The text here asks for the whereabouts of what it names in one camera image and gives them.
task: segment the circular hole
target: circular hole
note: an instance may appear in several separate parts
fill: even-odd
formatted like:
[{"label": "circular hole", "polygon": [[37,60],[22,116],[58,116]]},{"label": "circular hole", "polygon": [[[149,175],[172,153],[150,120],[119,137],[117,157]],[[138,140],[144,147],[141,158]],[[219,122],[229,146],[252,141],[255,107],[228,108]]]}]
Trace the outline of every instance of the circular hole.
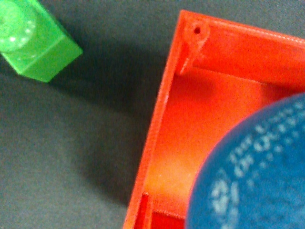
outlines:
[{"label": "circular hole", "polygon": [[199,33],[200,33],[200,28],[199,28],[199,27],[196,27],[196,28],[194,29],[194,33],[195,33],[195,34],[199,34]]}]

